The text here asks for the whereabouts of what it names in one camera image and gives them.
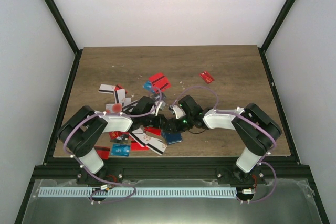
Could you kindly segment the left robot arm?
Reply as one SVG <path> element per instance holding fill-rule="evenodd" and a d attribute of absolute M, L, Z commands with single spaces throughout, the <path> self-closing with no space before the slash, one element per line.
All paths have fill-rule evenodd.
<path fill-rule="evenodd" d="M 102 184 L 107 178 L 104 161 L 94 146 L 101 134 L 112 131 L 128 132 L 140 127 L 167 127 L 167 118 L 156 113 L 159 103 L 143 96 L 130 111 L 99 112 L 83 106 L 57 132 L 65 151 L 70 151 L 78 162 L 89 170 L 89 178 Z"/>

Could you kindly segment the black VIP card bottom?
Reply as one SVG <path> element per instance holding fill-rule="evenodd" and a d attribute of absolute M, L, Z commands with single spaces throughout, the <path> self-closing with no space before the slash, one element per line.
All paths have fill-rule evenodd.
<path fill-rule="evenodd" d="M 128 145 L 128 140 L 129 140 L 129 135 L 122 134 L 120 136 L 117 136 L 115 139 L 113 139 L 113 142 L 117 144 Z"/>

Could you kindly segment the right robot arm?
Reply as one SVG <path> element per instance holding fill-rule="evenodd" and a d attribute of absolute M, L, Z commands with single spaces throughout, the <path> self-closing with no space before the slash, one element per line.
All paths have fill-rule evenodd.
<path fill-rule="evenodd" d="M 165 133 L 182 133 L 194 127 L 237 132 L 245 148 L 237 159 L 232 173 L 235 181 L 241 184 L 251 179 L 254 167 L 276 147 L 276 140 L 282 134 L 280 126 L 254 103 L 233 110 L 211 107 L 203 109 L 190 95 L 187 95 L 179 100 L 178 105 L 171 106 L 170 110 L 175 117 L 164 123 Z"/>

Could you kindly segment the blue leather card holder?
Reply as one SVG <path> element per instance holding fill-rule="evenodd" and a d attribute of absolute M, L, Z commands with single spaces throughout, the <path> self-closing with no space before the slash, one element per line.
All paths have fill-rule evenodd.
<path fill-rule="evenodd" d="M 177 144 L 183 140 L 181 133 L 161 132 L 161 136 L 164 138 L 167 145 Z"/>

